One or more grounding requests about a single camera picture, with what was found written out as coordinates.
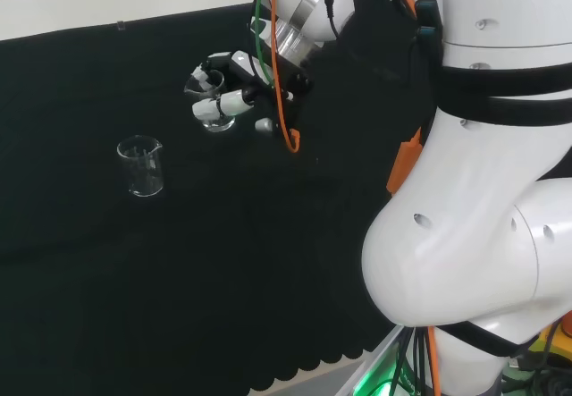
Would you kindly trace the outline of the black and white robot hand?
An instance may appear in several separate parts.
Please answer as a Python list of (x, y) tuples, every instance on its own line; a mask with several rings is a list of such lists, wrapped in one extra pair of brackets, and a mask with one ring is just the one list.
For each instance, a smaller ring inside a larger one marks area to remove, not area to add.
[(227, 131), (239, 116), (267, 104), (271, 111), (255, 121), (255, 130), (277, 137), (280, 122), (272, 80), (272, 66), (247, 52), (214, 53), (190, 74), (184, 94), (195, 119), (211, 132)]

